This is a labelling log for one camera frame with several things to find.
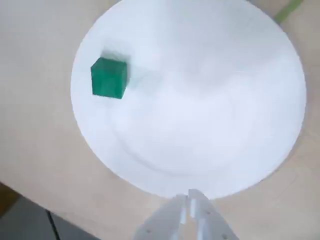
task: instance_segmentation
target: wooden table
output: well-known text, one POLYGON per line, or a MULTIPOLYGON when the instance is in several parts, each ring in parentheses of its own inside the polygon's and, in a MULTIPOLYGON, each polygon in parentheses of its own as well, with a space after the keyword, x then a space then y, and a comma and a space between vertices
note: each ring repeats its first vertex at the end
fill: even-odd
MULTIPOLYGON (((273 16, 287 0, 253 0, 273 16)), ((166 200, 106 168, 78 129, 70 99, 75 53, 113 0, 0 1, 0 181, 101 239, 130 239, 166 200)), ((304 126, 270 177, 214 201, 240 239, 320 238, 320 1, 282 24, 304 65, 304 126)))

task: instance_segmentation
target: green block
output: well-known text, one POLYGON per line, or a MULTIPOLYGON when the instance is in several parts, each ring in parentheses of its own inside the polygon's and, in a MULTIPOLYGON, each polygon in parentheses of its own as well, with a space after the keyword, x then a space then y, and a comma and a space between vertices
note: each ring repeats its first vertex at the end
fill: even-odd
POLYGON ((100 57, 91 67, 92 93, 121 99, 127 86, 127 70, 126 62, 100 57))

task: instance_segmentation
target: floor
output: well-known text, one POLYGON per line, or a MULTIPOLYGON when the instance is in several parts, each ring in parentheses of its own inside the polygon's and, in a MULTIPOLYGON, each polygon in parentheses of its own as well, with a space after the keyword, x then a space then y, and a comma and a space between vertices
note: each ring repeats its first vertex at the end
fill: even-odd
POLYGON ((97 240, 24 197, 0 218, 0 239, 97 240))

